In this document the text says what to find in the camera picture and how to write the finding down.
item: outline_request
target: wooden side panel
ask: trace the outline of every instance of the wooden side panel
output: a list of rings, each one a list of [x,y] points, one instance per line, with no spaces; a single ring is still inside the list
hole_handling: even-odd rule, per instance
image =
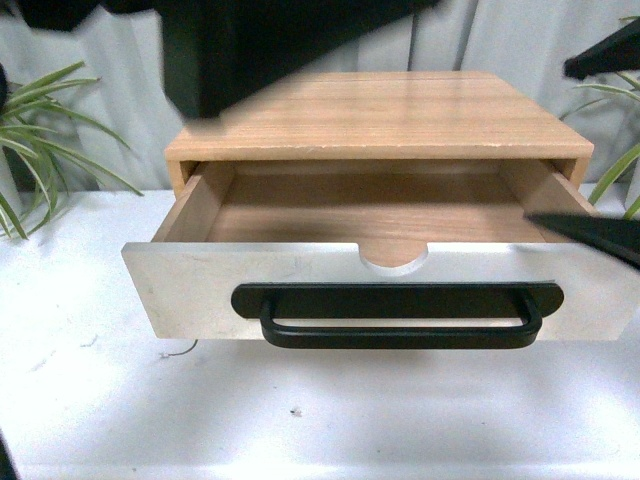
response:
[[[596,213],[595,208],[561,173],[542,162],[504,162],[500,175],[520,201],[525,214]],[[563,237],[541,229],[548,242],[565,241]]]
[[[233,177],[232,165],[200,165],[152,241],[204,242]]]
[[[559,172],[569,179],[574,187],[580,187],[584,176],[587,173],[591,157],[582,157],[572,160],[555,160],[553,164]]]

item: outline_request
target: black object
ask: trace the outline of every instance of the black object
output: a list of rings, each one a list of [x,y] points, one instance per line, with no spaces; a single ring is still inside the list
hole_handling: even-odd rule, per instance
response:
[[[555,283],[495,284],[245,284],[234,310],[259,318],[264,338],[285,348],[505,349],[533,343],[542,317],[564,294]],[[515,327],[303,327],[293,319],[513,318]]]
[[[0,431],[0,480],[18,480],[18,474],[11,461],[9,450]]]
[[[16,0],[32,28],[70,32],[100,4],[100,0]]]
[[[608,253],[640,270],[640,222],[584,215],[537,214],[535,224]]]
[[[0,63],[0,111],[4,107],[4,103],[7,101],[9,95],[9,84],[7,83],[7,76],[4,73],[4,68]]]
[[[567,77],[584,80],[589,75],[640,69],[640,19],[564,62]]]
[[[440,0],[17,0],[27,24],[71,31],[102,4],[162,17],[164,89],[189,118],[227,107],[362,34]]]

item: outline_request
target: light wood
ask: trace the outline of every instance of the light wood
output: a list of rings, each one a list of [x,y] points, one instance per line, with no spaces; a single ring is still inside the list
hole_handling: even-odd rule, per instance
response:
[[[519,163],[503,162],[500,174],[469,165],[462,174],[253,171],[231,187],[231,174],[220,175],[231,163],[205,163],[185,190],[192,198],[181,198],[155,240],[354,242],[381,266],[406,264],[429,242],[557,241],[524,213],[592,207],[559,173]]]
[[[571,182],[550,165],[541,162],[504,162],[500,175],[525,213],[587,213],[596,209],[573,188]],[[565,241],[548,230],[540,230],[546,241]]]
[[[152,242],[205,241],[233,177],[234,169],[231,164],[201,164],[160,225]]]
[[[173,162],[556,159],[579,184],[593,146],[497,77],[478,72],[331,73],[281,82],[216,122],[188,125]],[[172,176],[176,192],[180,177]]]

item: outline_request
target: cable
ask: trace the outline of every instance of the cable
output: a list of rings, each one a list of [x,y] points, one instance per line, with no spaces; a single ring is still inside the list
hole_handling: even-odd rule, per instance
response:
[[[186,355],[187,353],[189,353],[191,350],[193,350],[194,348],[196,348],[196,345],[198,344],[198,339],[196,339],[195,342],[193,342],[193,345],[191,345],[188,349],[186,349],[184,352],[180,352],[180,353],[161,353],[160,357],[161,358],[169,358],[169,357],[179,357],[180,355]]]

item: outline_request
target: drawer front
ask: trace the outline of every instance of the drawer front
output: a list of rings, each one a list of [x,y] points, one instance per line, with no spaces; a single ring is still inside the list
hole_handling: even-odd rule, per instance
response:
[[[555,282],[564,302],[539,340],[615,340],[637,307],[640,276],[575,244],[430,243],[385,268],[349,243],[131,243],[123,257],[160,338],[262,339],[231,296],[249,283]]]

